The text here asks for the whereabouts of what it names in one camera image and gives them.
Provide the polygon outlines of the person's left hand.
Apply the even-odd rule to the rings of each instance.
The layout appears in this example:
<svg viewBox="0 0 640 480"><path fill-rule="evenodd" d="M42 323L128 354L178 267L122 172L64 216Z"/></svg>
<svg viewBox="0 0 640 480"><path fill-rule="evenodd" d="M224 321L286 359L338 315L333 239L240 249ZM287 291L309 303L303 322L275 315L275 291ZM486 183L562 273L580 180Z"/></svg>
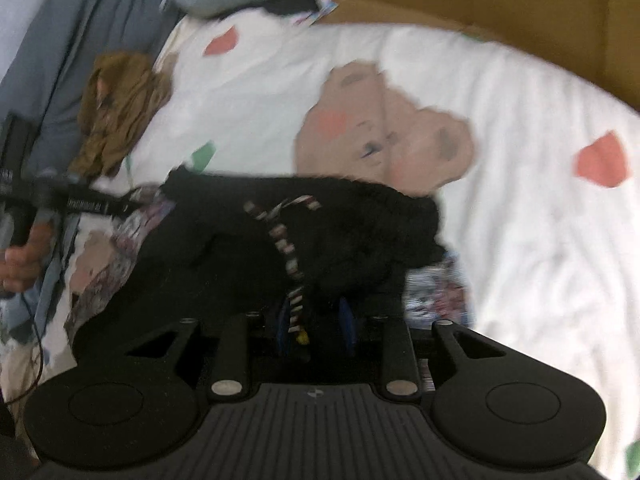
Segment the person's left hand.
<svg viewBox="0 0 640 480"><path fill-rule="evenodd" d="M12 246L4 252L0 273L4 292L26 292L35 284L51 252L53 237L53 221L39 222L32 227L24 246Z"/></svg>

